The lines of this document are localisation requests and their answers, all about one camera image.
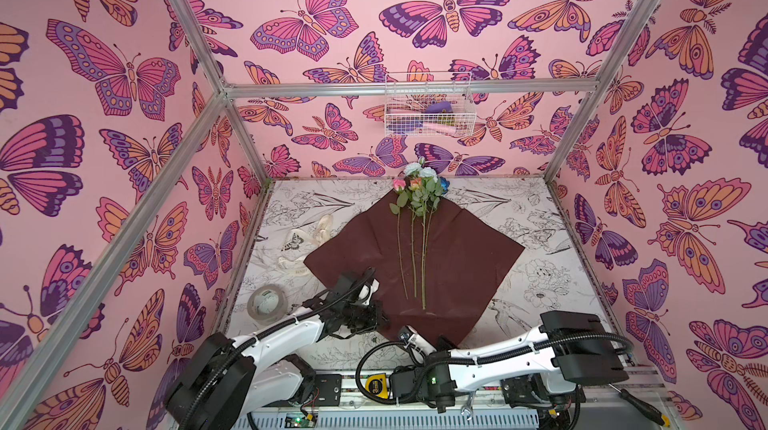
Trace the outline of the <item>coral pink fake rose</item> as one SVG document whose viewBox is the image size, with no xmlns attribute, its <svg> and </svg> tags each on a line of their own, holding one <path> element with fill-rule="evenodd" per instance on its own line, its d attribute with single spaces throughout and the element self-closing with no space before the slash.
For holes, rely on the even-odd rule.
<svg viewBox="0 0 768 430">
<path fill-rule="evenodd" d="M 409 176 L 406 178 L 409 190 L 409 208 L 411 211 L 411 264 L 413 280 L 413 296 L 417 296 L 417 275 L 416 275 L 416 239 L 415 222 L 418 218 L 418 209 L 421 207 L 422 181 L 419 177 Z"/>
</svg>

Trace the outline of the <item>dark red wrapping paper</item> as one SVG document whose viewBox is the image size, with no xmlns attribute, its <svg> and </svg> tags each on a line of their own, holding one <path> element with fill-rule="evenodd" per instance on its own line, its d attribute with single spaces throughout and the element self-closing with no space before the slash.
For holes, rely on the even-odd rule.
<svg viewBox="0 0 768 430">
<path fill-rule="evenodd" d="M 396 215 L 388 192 L 304 260 L 331 288 L 343 274 L 375 271 L 375 300 L 395 339 L 409 325 L 429 342 L 462 342 L 524 251 L 523 245 L 444 199 L 428 220 Z"/>
</svg>

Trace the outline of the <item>blue fake rose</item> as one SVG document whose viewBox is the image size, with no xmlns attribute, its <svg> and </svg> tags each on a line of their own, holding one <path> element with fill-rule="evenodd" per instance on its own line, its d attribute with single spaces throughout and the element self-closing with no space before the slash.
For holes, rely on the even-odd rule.
<svg viewBox="0 0 768 430">
<path fill-rule="evenodd" d="M 445 195 L 450 188 L 450 182 L 445 177 L 442 177 L 442 176 L 438 178 L 438 182 L 439 182 L 440 194 Z"/>
</svg>

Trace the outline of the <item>small pink fake rose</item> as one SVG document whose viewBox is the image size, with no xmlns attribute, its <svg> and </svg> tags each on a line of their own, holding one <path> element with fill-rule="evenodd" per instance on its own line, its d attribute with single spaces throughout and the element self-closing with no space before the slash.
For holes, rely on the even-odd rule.
<svg viewBox="0 0 768 430">
<path fill-rule="evenodd" d="M 408 188 L 408 180 L 406 177 L 396 178 L 396 180 L 394 180 L 393 182 L 393 191 L 397 194 L 397 198 L 396 198 L 396 202 L 390 204 L 389 206 L 391 212 L 396 216 L 396 242 L 397 242 L 397 250 L 398 250 L 398 263 L 399 263 L 401 283 L 403 286 L 403 294 L 405 298 L 408 298 L 408 291 L 406 286 L 406 276 L 405 276 L 405 268 L 404 268 L 400 225 L 401 225 L 401 216 L 403 213 L 403 208 L 406 206 L 406 203 L 408 202 L 408 196 L 406 195 L 407 188 Z"/>
</svg>

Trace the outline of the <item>white fake rose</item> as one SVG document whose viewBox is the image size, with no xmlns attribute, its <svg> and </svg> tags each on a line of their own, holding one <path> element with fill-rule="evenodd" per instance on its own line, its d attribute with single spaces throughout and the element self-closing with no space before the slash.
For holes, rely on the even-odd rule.
<svg viewBox="0 0 768 430">
<path fill-rule="evenodd" d="M 416 219 L 420 221 L 422 226 L 420 267 L 419 277 L 417 278 L 419 290 L 417 290 L 417 295 L 421 300 L 421 308 L 425 310 L 427 308 L 426 279 L 430 226 L 433 214 L 438 210 L 443 195 L 440 194 L 438 182 L 440 175 L 434 168 L 427 165 L 427 160 L 424 157 L 418 157 L 414 162 L 410 162 L 406 165 L 406 168 L 404 169 L 404 177 L 408 178 L 409 176 L 419 177 L 422 181 L 421 207 L 418 209 L 418 218 Z M 408 202 L 405 207 L 409 208 L 408 188 L 406 195 L 408 196 Z"/>
</svg>

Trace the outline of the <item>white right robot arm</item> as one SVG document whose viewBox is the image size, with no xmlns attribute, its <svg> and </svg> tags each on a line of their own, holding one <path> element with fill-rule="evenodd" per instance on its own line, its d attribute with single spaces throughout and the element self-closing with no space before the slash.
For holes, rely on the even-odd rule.
<svg viewBox="0 0 768 430">
<path fill-rule="evenodd" d="M 396 342 L 416 362 L 411 369 L 392 372 L 391 399 L 396 404 L 428 402 L 440 413 L 459 395 L 512 378 L 538 376 L 550 395 L 560 383 L 569 393 L 577 386 L 625 381 L 621 357 L 634 347 L 627 337 L 606 331 L 594 314 L 558 310 L 543 313 L 537 327 L 481 347 L 440 350 L 408 325 Z"/>
</svg>

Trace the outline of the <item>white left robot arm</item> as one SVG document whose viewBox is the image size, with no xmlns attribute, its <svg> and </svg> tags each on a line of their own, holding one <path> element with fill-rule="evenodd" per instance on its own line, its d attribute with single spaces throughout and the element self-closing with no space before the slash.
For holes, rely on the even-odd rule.
<svg viewBox="0 0 768 430">
<path fill-rule="evenodd" d="M 167 391 L 166 411 L 180 429 L 229 429 L 274 402 L 303 404 L 316 372 L 298 351 L 336 338 L 341 328 L 350 336 L 376 330 L 382 319 L 373 298 L 378 287 L 372 267 L 346 273 L 265 330 L 210 335 Z"/>
</svg>

